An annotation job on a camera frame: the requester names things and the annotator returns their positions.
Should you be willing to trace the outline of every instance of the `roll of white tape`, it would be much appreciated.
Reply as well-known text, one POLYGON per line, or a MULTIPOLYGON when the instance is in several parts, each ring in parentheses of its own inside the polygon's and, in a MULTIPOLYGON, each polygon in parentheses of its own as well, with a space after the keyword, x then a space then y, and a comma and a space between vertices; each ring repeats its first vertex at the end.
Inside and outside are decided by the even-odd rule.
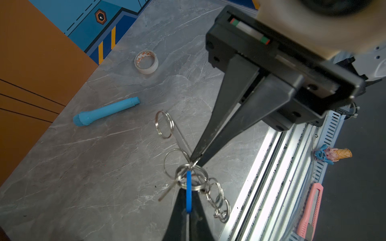
POLYGON ((137 56, 134 60, 134 65, 138 69, 138 71, 141 72, 142 74, 151 74, 154 71, 156 71, 156 69, 158 68, 158 59, 157 59, 156 54, 153 51, 144 50, 144 51, 140 52, 139 54, 137 54, 137 56), (141 69, 139 67, 139 62, 141 62, 141 60, 147 56, 152 56, 154 58, 154 62, 152 63, 152 65, 148 69, 141 69))

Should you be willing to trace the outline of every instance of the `ice cream cone toy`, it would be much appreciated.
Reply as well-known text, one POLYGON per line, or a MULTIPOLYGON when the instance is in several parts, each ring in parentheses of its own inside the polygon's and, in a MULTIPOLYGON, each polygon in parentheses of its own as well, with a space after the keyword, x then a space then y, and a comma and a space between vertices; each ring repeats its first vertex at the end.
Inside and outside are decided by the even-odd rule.
POLYGON ((337 162, 340 159, 352 157, 352 153, 349 149, 327 147, 326 144, 322 145, 319 150, 315 150, 314 155, 317 160, 322 160, 331 165, 333 165, 334 162, 337 162))

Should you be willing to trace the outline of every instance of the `orange panel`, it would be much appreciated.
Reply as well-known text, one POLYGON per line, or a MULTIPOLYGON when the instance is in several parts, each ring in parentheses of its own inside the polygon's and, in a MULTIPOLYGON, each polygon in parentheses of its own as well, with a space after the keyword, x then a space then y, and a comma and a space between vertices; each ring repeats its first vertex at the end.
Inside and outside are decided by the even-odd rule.
POLYGON ((67 105, 98 65, 28 0, 0 12, 0 79, 67 105))
POLYGON ((0 110, 0 185, 11 175, 51 123, 0 110))
POLYGON ((53 122, 58 116, 57 113, 44 110, 42 108, 11 99, 9 97, 0 95, 0 109, 19 113, 22 115, 34 117, 48 122, 53 122))
POLYGON ((3 80, 0 80, 0 94, 53 111, 57 114, 64 109, 64 105, 45 99, 3 80))

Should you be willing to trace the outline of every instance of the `black floor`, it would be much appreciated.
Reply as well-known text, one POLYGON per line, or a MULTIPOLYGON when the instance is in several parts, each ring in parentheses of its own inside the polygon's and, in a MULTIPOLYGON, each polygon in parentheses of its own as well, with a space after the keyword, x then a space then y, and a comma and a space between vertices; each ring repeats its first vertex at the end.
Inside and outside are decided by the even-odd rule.
POLYGON ((386 240, 386 80, 356 99, 335 144, 353 154, 328 166, 314 241, 386 240))

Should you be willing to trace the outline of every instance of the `chain of metal rings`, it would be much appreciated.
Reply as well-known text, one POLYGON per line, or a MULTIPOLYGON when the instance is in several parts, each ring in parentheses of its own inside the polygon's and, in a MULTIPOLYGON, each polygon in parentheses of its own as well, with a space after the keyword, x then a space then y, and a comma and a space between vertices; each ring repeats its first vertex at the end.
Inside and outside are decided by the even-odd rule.
MULTIPOLYGON (((167 113, 165 111, 157 112, 155 122, 156 122, 156 128, 157 128, 158 134, 163 139, 168 139, 172 136, 172 133, 173 133, 174 127, 175 127, 175 123, 174 123, 174 121, 171 118, 169 113, 167 113), (159 129, 158 115, 160 113, 162 113, 165 116, 166 120, 169 123, 170 135, 168 137, 164 136, 162 134, 161 130, 159 129)), ((164 161, 163 161, 163 169, 164 169, 165 174, 171 180, 177 182, 177 185, 183 189, 186 189, 186 173, 189 170, 192 171, 192 177, 197 177, 197 179, 198 179, 198 182, 196 185, 194 183, 192 183, 192 191, 198 191, 200 194, 204 194, 206 196, 206 199, 209 202, 209 204, 215 209, 215 214, 213 215, 214 218, 218 218, 220 220, 220 222, 226 223, 229 220, 229 216, 230 216, 229 201, 225 198, 224 191, 221 188, 221 185, 218 182, 218 180, 216 178, 213 178, 213 177, 209 178, 208 172, 205 171, 204 168, 197 166, 196 165, 197 162, 198 161, 196 161, 195 163, 192 163, 190 161, 189 155, 185 151, 183 151, 181 148, 176 148, 176 149, 172 149, 166 153, 166 155, 164 157, 164 161), (177 152, 177 151, 181 152, 184 155, 184 157, 186 158, 188 163, 179 166, 176 169, 174 177, 173 177, 172 175, 170 175, 167 172, 166 167, 165 167, 165 162, 166 162, 166 158, 171 153, 177 152), (212 190, 212 186, 216 186, 218 189, 218 195, 215 199, 213 199, 212 196, 210 195, 211 190, 212 190), (222 210, 222 206, 224 203, 225 203, 226 209, 222 210)))

